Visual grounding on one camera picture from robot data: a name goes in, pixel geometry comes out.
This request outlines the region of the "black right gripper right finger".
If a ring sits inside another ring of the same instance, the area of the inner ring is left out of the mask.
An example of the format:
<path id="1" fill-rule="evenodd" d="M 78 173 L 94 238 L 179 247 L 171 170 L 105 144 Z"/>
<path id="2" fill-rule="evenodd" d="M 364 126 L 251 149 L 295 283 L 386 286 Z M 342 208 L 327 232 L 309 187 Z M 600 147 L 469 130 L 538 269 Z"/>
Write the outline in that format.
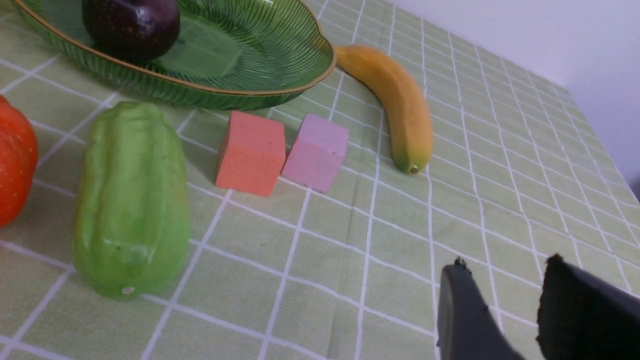
<path id="1" fill-rule="evenodd" d="M 546 260 L 537 342 L 547 360 L 637 360 L 638 297 L 570 264 Z"/>

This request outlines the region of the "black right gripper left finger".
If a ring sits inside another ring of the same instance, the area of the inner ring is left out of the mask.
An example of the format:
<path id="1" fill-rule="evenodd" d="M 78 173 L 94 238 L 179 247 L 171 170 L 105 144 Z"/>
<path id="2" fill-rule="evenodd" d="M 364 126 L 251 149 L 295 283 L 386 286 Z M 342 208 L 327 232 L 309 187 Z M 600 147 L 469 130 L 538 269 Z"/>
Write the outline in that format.
<path id="1" fill-rule="evenodd" d="M 500 331 L 466 262 L 455 258 L 439 278 L 437 330 L 442 360 L 522 360 Z"/>

